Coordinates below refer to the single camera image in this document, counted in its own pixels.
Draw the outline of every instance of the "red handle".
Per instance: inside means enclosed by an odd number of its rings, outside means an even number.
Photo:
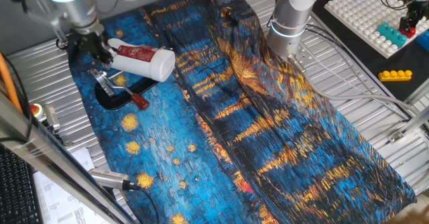
[[[137,93],[132,94],[131,100],[137,104],[137,106],[140,108],[140,110],[145,111],[150,103],[146,101],[143,97],[140,97]]]

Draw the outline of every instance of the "metal table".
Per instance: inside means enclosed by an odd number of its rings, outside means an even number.
[[[262,28],[274,9],[274,0],[247,0],[258,15]],[[313,24],[323,27],[315,17]],[[383,85],[360,62],[354,62],[320,36],[304,33],[303,61],[316,86],[330,95],[389,94]],[[22,77],[31,103],[55,107],[63,139],[72,141],[70,152],[87,148],[96,168],[109,166],[84,110],[78,89],[72,79],[65,51],[57,49],[55,40],[9,56]],[[416,130],[391,144],[388,135],[409,119],[395,105],[372,99],[332,101],[333,105],[357,128],[369,143],[410,183],[416,192],[429,187],[428,139]],[[429,105],[429,95],[416,100],[421,110]],[[115,190],[117,201],[135,219],[122,194]]]

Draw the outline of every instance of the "blue cloth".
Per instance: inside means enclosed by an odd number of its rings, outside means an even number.
[[[244,0],[166,0],[104,22],[130,44],[172,47],[173,75],[104,110],[70,69],[113,171],[154,198],[161,223],[381,223],[416,202],[410,186],[302,75],[267,46]],[[114,79],[127,86],[141,78]],[[142,223],[154,212],[125,193]]]

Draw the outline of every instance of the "yellow lego brick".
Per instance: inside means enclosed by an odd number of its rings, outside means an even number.
[[[378,74],[378,79],[380,81],[406,81],[411,79],[411,75],[413,75],[411,70],[406,70],[405,72],[403,70],[399,70],[398,72],[395,70],[391,72],[385,70]]]

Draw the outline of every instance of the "white bottle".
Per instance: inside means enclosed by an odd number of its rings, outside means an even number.
[[[176,55],[171,50],[146,45],[134,46],[115,38],[110,39],[108,43],[119,51],[113,59],[112,68],[159,82],[167,80],[173,72]]]

